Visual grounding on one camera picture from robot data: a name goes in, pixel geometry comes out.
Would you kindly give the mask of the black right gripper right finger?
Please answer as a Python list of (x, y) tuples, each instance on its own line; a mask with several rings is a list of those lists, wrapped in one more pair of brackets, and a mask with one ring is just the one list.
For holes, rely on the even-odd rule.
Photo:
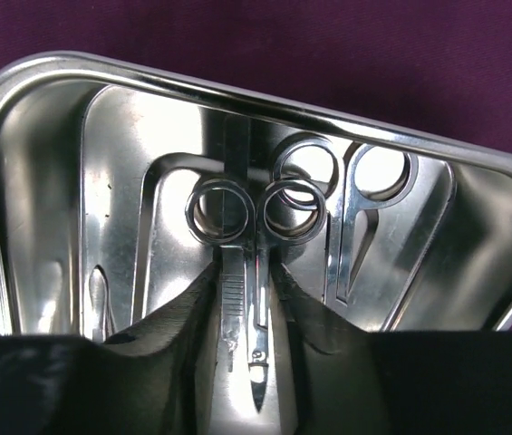
[(271, 276), (288, 329), (298, 434), (390, 434), (368, 335), (306, 293), (282, 263)]

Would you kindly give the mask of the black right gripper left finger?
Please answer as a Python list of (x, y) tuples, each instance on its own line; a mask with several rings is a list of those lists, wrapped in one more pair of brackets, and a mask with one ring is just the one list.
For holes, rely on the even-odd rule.
[(210, 262), (188, 287), (104, 347), (119, 355), (112, 379), (113, 434), (196, 434), (202, 395), (199, 356), (210, 329), (220, 265)]

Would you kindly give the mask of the steel forceps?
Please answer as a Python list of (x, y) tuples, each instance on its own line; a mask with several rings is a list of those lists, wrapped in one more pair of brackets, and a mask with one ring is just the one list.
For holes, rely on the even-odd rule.
[[(272, 199), (285, 190), (313, 197), (312, 215), (292, 229), (274, 226), (267, 218)], [(210, 192), (222, 191), (235, 197), (245, 219), (231, 232), (216, 233), (199, 225), (196, 209)], [(185, 216), (191, 234), (200, 243), (218, 247), (221, 257), (220, 337), (227, 347), (228, 370), (239, 368), (248, 381), (249, 397), (260, 412), (266, 398), (271, 353), (269, 351), (270, 251), (277, 247), (299, 246), (314, 239), (327, 216), (323, 192), (314, 183), (297, 177), (270, 182), (254, 201), (246, 189), (230, 178), (214, 177), (196, 183), (189, 195)]]

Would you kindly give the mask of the steel instrument tray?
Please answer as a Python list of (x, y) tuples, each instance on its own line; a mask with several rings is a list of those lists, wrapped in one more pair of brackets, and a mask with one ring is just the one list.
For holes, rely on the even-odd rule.
[[(196, 434), (298, 434), (292, 352), (271, 266), (368, 335), (390, 434), (512, 434), (512, 155), (296, 101), (84, 53), (0, 72), (0, 434), (113, 434), (119, 355), (104, 347), (180, 295), (220, 250), (191, 234), (196, 183), (224, 170), (228, 115), (250, 121), (247, 184), (274, 181), (296, 133), (378, 146), (357, 187), (419, 172), (398, 204), (356, 216), (352, 283), (324, 304), (326, 224), (270, 251), (262, 410), (228, 370), (221, 291), (199, 361)], [(333, 161), (307, 147), (284, 165), (329, 188)]]

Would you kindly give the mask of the steel scalpel handle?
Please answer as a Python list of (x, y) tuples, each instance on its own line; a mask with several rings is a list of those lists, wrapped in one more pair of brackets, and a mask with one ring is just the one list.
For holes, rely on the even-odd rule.
[[(250, 121), (236, 115), (225, 119), (224, 131), (224, 170), (225, 174), (238, 185), (247, 184), (249, 166)], [(222, 194), (222, 227), (225, 236), (241, 233), (249, 217), (244, 197), (231, 191)], [(244, 356), (241, 340), (245, 335), (244, 291), (245, 256), (243, 242), (235, 238), (227, 246), (221, 247), (221, 339), (227, 348), (228, 369), (234, 369), (234, 359)]]

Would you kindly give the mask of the purple cloth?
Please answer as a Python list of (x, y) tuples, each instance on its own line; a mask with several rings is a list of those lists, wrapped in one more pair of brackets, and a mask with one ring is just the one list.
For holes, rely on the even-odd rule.
[(0, 1), (0, 67), (54, 49), (512, 152), (512, 1)]

